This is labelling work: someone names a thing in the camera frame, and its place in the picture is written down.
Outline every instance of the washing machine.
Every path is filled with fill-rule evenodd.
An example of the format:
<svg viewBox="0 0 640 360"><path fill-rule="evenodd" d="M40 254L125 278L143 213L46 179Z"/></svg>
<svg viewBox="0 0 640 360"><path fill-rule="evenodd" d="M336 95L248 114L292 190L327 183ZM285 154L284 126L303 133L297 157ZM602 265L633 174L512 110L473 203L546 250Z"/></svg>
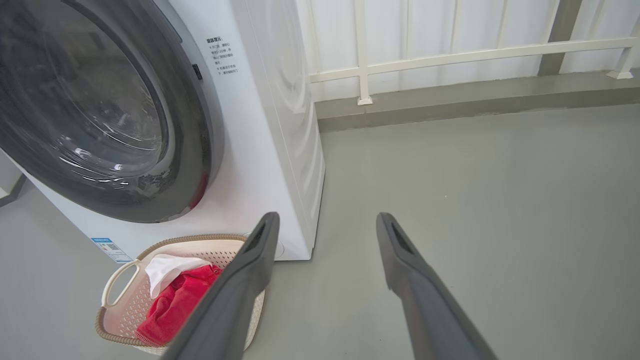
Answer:
<svg viewBox="0 0 640 360"><path fill-rule="evenodd" d="M310 259L305 64L295 0L3 0L0 147L117 262L268 211L276 259Z"/></svg>

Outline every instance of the baseboard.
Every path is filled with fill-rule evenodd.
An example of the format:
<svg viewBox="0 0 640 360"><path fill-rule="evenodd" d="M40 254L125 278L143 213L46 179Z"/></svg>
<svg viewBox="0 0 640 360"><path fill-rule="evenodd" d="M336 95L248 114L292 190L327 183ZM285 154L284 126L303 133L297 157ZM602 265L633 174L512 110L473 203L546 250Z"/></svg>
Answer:
<svg viewBox="0 0 640 360"><path fill-rule="evenodd" d="M640 103L636 78L613 79L607 72L581 72L532 78L482 81L316 103L320 132L357 129L489 114L588 108Z"/></svg>

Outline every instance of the concrete floor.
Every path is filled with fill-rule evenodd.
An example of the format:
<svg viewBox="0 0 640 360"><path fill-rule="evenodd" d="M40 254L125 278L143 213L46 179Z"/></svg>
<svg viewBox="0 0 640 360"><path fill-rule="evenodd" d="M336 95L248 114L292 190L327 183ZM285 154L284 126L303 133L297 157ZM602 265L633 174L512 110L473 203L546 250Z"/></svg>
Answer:
<svg viewBox="0 0 640 360"><path fill-rule="evenodd" d="M380 211L499 358L636 358L638 139L640 105L323 134L313 258L276 264L244 358L412 358L384 280ZM152 358L95 335L116 265L36 189L0 209L0 229L0 287L11 294L0 297L1 358Z"/></svg>

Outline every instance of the white railing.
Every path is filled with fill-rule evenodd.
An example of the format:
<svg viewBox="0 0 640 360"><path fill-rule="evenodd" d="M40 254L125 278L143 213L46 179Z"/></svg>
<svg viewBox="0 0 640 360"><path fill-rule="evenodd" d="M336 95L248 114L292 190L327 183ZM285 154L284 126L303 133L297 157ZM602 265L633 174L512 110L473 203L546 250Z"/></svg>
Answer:
<svg viewBox="0 0 640 360"><path fill-rule="evenodd" d="M604 49L624 49L618 64L614 70L607 75L616 79L628 79L633 75L630 72L634 55L640 49L640 17L636 21L633 32L629 37L595 39L595 33L598 29L603 15L603 9L607 0L599 0L596 12L591 20L586 40L571 40L561 42L548 42L551 29L554 25L554 19L560 0L554 0L549 8L547 15L547 23L545 32L541 42L538 44L504 47L504 35L506 32L506 23L509 16L509 0L504 0L502 6L502 16L500 18L500 29L498 38L496 39L496 48L487 50L469 51L464 53L456 53L456 37L458 36L458 18L460 17L460 0L454 0L453 25L451 29L451 43L449 45L449 53L436 56L427 56L422 58L413 58L411 54L412 48L412 11L413 0L407 0L407 22L406 22L406 51L403 60L397 60L387 63L369 64L367 61L367 34L365 29L365 7L364 0L354 0L355 2L355 23L356 23L356 42L358 47L358 66L348 69L331 70L326 72L318 72L310 75L312 83L322 81L344 79L344 78L360 78L360 98L358 105L371 104L371 96L369 95L369 79L371 74L380 74L383 72L392 72L399 70L417 69L421 67L432 67L438 65L446 65L453 63L466 63L471 61L514 58L518 56L544 55L555 53L572 53L576 51L604 50ZM307 7L311 12L310 27L312 32L313 46L315 47L316 65L319 63L318 44L316 26L312 13L312 5L308 0Z"/></svg>

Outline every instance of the plastic laundry basket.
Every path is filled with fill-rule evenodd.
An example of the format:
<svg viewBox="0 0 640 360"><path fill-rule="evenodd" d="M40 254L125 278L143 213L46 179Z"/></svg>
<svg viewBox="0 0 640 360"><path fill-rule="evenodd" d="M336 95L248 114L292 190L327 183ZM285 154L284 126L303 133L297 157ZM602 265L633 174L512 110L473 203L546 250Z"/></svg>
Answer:
<svg viewBox="0 0 640 360"><path fill-rule="evenodd" d="M155 255L169 254L205 259L224 269L236 256L245 240L244 236L231 234L198 235L169 239L150 247L134 261L123 265L113 273L104 287L102 307L95 319L95 330L98 335L115 343L131 345L151 354L162 355L170 344L164 347L150 347L136 339L134 335L134 331L146 319L147 311L153 303L149 295L149 277L144 271L145 267ZM137 268L136 273L120 296L110 304L109 292L113 283L132 266ZM245 349L251 343L258 327L264 293L265 291L260 293L253 303L251 323L244 343Z"/></svg>

